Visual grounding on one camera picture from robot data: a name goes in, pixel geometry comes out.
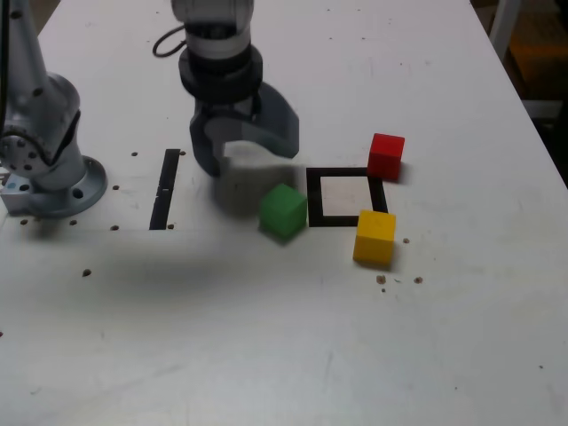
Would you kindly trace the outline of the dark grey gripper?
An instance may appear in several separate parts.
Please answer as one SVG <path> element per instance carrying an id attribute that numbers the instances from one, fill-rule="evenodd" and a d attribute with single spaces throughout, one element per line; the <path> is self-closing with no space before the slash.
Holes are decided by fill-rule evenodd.
<path id="1" fill-rule="evenodd" d="M 255 95 L 234 103 L 196 100 L 194 113 L 189 126 L 193 155 L 213 178 L 218 178 L 221 172 L 221 144 L 252 142 L 288 159 L 299 152 L 299 118 L 287 100 L 268 83 L 261 83 Z"/>

